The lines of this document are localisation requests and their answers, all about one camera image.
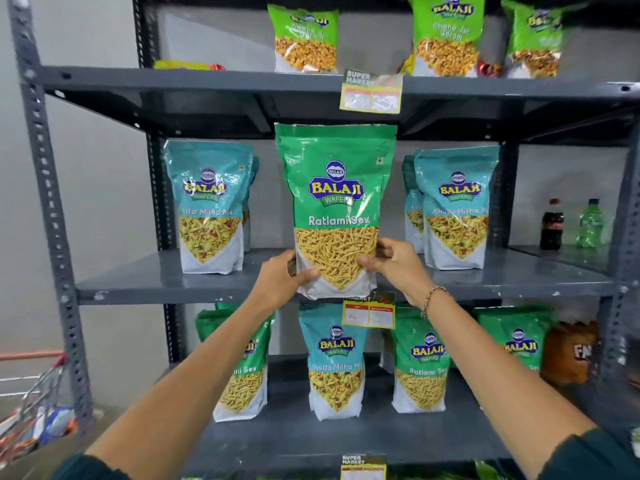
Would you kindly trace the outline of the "dark green left sleeve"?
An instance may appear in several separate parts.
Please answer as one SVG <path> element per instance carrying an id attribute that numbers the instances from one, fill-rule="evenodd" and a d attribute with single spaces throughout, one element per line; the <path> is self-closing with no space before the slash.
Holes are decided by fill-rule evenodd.
<path id="1" fill-rule="evenodd" d="M 132 478 L 120 469 L 110 468 L 94 456 L 75 454 L 64 460 L 49 480 L 132 480 Z"/>

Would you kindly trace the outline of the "person's right hand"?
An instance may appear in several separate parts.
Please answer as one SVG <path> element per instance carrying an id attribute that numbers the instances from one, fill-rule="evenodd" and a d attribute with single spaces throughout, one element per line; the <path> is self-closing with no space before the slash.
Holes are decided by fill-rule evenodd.
<path id="1" fill-rule="evenodd" d="M 380 237 L 373 257 L 388 258 L 387 275 L 383 276 L 414 307 L 424 309 L 435 293 L 444 291 L 432 280 L 409 242 Z"/>

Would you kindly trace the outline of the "person's left forearm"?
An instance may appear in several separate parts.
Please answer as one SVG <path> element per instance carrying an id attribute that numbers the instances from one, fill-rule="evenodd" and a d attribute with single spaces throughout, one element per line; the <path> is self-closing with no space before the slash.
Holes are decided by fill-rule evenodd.
<path id="1" fill-rule="evenodd" d="M 86 451 L 131 480 L 171 480 L 188 459 L 274 298 L 250 296 L 187 359 L 132 404 Z"/>

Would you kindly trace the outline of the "yellow shelf price tag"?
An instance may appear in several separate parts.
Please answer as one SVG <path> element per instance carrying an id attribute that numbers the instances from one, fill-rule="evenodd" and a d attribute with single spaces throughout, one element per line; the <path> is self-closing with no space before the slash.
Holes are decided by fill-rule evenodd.
<path id="1" fill-rule="evenodd" d="M 342 111 L 399 114 L 403 93 L 402 73 L 375 74 L 347 69 L 342 76 Z"/>
<path id="2" fill-rule="evenodd" d="M 343 454 L 340 480 L 387 480 L 387 455 Z"/>
<path id="3" fill-rule="evenodd" d="M 373 292 L 366 298 L 346 298 L 342 302 L 342 325 L 395 329 L 396 293 Z"/>

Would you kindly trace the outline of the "orange soda bottle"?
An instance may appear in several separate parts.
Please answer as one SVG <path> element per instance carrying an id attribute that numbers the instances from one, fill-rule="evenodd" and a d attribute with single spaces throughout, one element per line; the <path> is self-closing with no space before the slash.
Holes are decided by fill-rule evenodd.
<path id="1" fill-rule="evenodd" d="M 596 321 L 553 324 L 543 346 L 541 377 L 558 387 L 585 383 L 597 339 Z"/>

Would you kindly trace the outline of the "flat yellow packet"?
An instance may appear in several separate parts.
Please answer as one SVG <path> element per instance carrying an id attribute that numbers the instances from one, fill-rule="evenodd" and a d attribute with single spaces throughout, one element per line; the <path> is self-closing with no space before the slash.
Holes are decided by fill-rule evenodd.
<path id="1" fill-rule="evenodd" d="M 196 70 L 196 71 L 209 71 L 213 70 L 212 65 L 203 63 L 190 63 L 176 60 L 157 60 L 153 69 L 155 70 Z"/>

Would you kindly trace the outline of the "dark cola bottle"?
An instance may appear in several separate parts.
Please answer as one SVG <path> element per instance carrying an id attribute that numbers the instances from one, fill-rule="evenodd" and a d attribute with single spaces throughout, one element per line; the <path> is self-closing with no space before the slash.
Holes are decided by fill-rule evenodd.
<path id="1" fill-rule="evenodd" d="M 540 250 L 558 251 L 563 243 L 564 211 L 561 200 L 552 198 L 541 220 Z"/>

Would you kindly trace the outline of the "dark green right sleeve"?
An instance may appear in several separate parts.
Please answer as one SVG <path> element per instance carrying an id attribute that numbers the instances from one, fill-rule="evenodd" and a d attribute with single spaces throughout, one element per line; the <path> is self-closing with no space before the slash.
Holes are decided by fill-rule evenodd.
<path id="1" fill-rule="evenodd" d="M 640 460 L 596 428 L 557 446 L 536 480 L 640 480 Z"/>

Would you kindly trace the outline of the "large green snack pouch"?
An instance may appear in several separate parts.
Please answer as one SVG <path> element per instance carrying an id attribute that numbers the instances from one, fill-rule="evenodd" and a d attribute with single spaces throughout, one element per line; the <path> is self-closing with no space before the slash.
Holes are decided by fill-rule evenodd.
<path id="1" fill-rule="evenodd" d="M 358 258 L 376 254 L 396 135 L 395 125 L 275 124 L 293 199 L 296 270 L 320 273 L 299 288 L 304 298 L 364 298 L 376 288 Z"/>

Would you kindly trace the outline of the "light green snack packet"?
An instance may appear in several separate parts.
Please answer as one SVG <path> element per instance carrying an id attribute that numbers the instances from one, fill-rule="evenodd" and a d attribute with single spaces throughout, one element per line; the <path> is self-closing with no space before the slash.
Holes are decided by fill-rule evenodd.
<path id="1" fill-rule="evenodd" d="M 276 73 L 337 73 L 338 10 L 267 8 L 275 31 Z"/>
<path id="2" fill-rule="evenodd" d="M 485 0 L 408 0 L 414 77 L 477 76 Z"/>
<path id="3" fill-rule="evenodd" d="M 563 47 L 565 13 L 584 7 L 536 8 L 515 0 L 502 0 L 501 8 L 511 31 L 504 74 L 508 79 L 551 79 L 556 77 Z"/>

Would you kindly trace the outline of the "metal shopping cart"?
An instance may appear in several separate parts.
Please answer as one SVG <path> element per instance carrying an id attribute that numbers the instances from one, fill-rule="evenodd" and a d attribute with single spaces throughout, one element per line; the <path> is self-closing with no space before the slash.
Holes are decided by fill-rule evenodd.
<path id="1" fill-rule="evenodd" d="M 0 353 L 0 364 L 50 359 L 51 366 L 36 375 L 0 373 L 0 471 L 78 430 L 74 407 L 60 400 L 67 371 L 64 352 Z"/>

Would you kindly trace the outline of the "dark green sleeve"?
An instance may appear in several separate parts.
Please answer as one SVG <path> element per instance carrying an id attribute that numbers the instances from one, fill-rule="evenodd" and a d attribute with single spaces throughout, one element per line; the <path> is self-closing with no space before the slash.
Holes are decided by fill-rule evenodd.
<path id="1" fill-rule="evenodd" d="M 110 468 L 94 456 L 75 454 L 64 460 L 49 480 L 132 480 L 132 478 L 120 469 Z"/>
<path id="2" fill-rule="evenodd" d="M 596 428 L 557 446 L 536 480 L 640 480 L 640 460 Z"/>

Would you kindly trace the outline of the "grey metal shelf rack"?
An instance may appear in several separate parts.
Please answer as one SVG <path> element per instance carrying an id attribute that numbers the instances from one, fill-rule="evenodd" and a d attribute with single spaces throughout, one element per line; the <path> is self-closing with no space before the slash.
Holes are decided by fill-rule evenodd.
<path id="1" fill-rule="evenodd" d="M 174 217 L 169 206 L 169 181 L 161 176 L 160 142 L 169 136 L 196 139 L 267 139 L 280 123 L 366 123 L 362 117 L 341 116 L 338 97 L 341 76 L 293 75 L 269 72 L 155 70 L 155 19 L 160 4 L 206 6 L 206 0 L 132 0 L 139 68 L 47 66 L 40 62 L 29 0 L 5 0 L 12 24 L 25 119 L 46 228 L 59 315 L 65 333 L 65 352 L 72 363 L 72 396 L 79 415 L 81 438 L 93 432 L 93 400 L 84 350 L 80 305 L 162 304 L 170 365 L 186 356 L 177 323 L 177 305 L 199 299 L 244 297 L 258 273 L 258 263 L 276 248 L 260 251 L 247 271 L 237 277 L 178 279 L 177 240 L 170 233 Z M 133 266 L 117 268 L 91 287 L 77 287 L 73 277 L 65 218 L 45 108 L 45 95 L 65 99 L 88 111 L 146 133 L 149 181 L 154 197 L 158 251 Z M 640 81 L 587 82 L 559 79 L 437 79 L 409 78 L 402 118 L 383 118 L 397 124 L 400 138 L 412 133 L 443 141 L 478 138 L 481 124 L 490 137 L 506 142 L 498 174 L 491 183 L 492 224 L 488 265 L 483 271 L 436 271 L 437 278 L 461 301 L 500 298 L 599 296 L 602 344 L 586 386 L 578 387 L 579 404 L 599 425 L 630 445 L 633 427 L 640 426 L 640 402 L 618 361 L 627 357 L 626 327 L 640 287 Z M 632 119 L 628 156 L 614 220 L 612 245 L 604 273 L 593 260 L 580 264 L 544 257 L 533 251 L 508 249 L 512 222 L 516 160 L 521 144 L 621 142 L 597 130 L 595 136 L 560 138 L 580 128 Z"/>
<path id="2" fill-rule="evenodd" d="M 569 248 L 553 257 L 535 246 L 491 250 L 492 270 L 502 279 L 493 298 L 600 297 L 599 342 L 586 385 L 571 386 L 597 424 L 617 438 L 640 427 L 640 392 L 628 382 L 630 333 L 640 323 L 640 143 L 621 147 L 524 145 L 505 184 L 537 184 L 544 196 L 617 196 L 607 265 Z"/>

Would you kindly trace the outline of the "green soda bottle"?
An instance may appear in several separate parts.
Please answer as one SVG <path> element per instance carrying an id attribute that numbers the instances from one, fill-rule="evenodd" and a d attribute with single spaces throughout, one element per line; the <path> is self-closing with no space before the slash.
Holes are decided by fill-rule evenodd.
<path id="1" fill-rule="evenodd" d="M 584 249 L 600 247 L 603 229 L 604 215 L 600 208 L 600 199 L 591 198 L 580 215 L 575 245 Z"/>

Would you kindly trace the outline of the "person's left hand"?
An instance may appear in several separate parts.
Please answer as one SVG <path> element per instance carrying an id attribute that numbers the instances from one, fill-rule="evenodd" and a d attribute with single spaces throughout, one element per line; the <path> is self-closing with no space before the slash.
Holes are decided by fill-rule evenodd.
<path id="1" fill-rule="evenodd" d="M 297 293 L 291 287 L 291 276 L 297 273 L 293 264 L 294 274 L 290 273 L 290 264 L 295 261 L 295 250 L 283 253 L 265 261 L 260 269 L 257 281 L 246 300 L 246 303 L 260 316 L 267 316 L 283 307 Z"/>

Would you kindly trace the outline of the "person's right forearm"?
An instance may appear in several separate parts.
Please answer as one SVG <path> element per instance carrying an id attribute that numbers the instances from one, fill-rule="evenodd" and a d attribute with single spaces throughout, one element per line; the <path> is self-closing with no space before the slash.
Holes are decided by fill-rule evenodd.
<path id="1" fill-rule="evenodd" d="M 435 293 L 422 310 L 513 457 L 548 458 L 569 436 L 596 428 L 501 347 L 446 291 Z"/>

